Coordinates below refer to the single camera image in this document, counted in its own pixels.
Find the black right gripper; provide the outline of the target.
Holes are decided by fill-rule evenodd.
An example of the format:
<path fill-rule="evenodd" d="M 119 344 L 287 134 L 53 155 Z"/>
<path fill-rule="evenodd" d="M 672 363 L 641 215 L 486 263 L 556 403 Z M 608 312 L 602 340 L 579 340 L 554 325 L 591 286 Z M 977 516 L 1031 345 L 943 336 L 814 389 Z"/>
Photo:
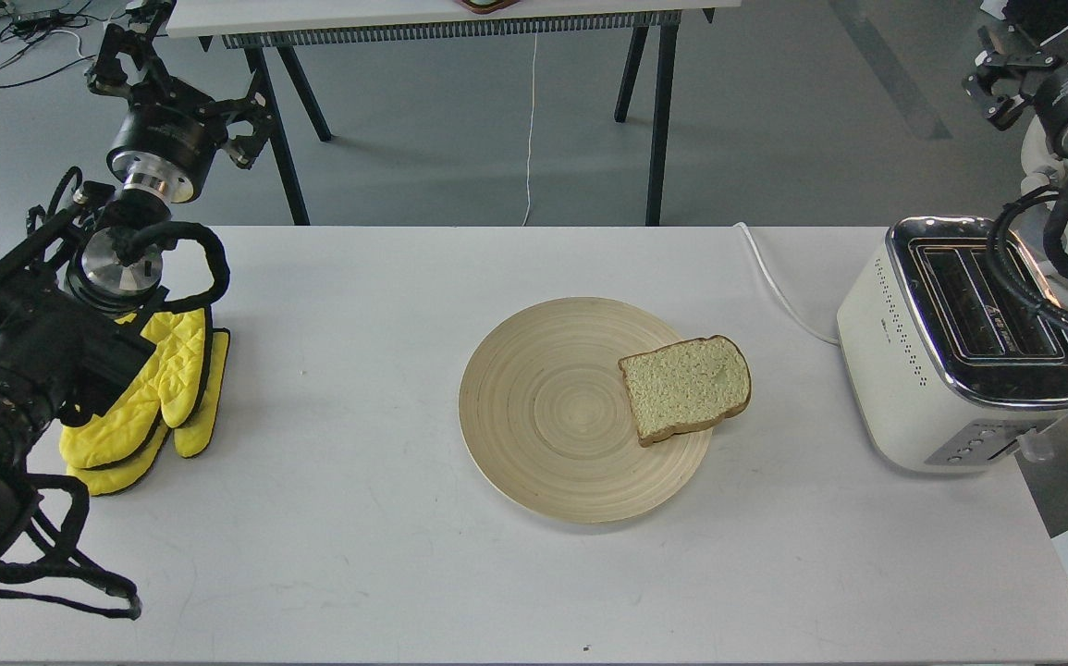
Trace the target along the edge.
<path fill-rule="evenodd" d="M 977 42 L 980 51 L 962 89 L 981 118 L 996 130 L 1007 130 L 1033 105 L 1050 150 L 1068 159 L 1068 63 L 1059 68 L 1062 56 L 1019 32 L 981 27 Z"/>

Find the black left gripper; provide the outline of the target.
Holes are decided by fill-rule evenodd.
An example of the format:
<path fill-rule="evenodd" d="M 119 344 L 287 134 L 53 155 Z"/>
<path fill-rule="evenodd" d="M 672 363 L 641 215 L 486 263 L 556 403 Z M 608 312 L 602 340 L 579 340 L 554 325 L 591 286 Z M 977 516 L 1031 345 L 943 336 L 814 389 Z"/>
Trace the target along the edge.
<path fill-rule="evenodd" d="M 274 115 L 258 90 L 220 101 L 178 79 L 164 90 L 164 65 L 153 49 L 158 31 L 153 23 L 105 25 L 87 89 L 128 102 L 107 155 L 123 189 L 174 205 L 200 197 L 217 149 L 237 168 L 254 166 Z"/>

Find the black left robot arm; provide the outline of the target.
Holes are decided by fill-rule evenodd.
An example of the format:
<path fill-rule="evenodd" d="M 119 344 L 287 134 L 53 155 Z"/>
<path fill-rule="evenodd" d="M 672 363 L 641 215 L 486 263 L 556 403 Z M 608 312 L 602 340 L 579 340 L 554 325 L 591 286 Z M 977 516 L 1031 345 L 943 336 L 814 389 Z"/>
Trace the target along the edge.
<path fill-rule="evenodd" d="M 253 165 L 273 114 L 260 75 L 234 100 L 170 75 L 154 38 L 171 12 L 145 1 L 125 25 L 107 23 L 87 72 L 91 93 L 127 106 L 106 156 L 114 183 L 70 168 L 0 260 L 0 556 L 31 522 L 40 482 L 26 460 L 47 427 L 82 425 L 116 403 L 153 355 L 145 319 L 227 291 L 219 237 L 176 222 L 173 206 L 200 197 L 218 154 Z"/>

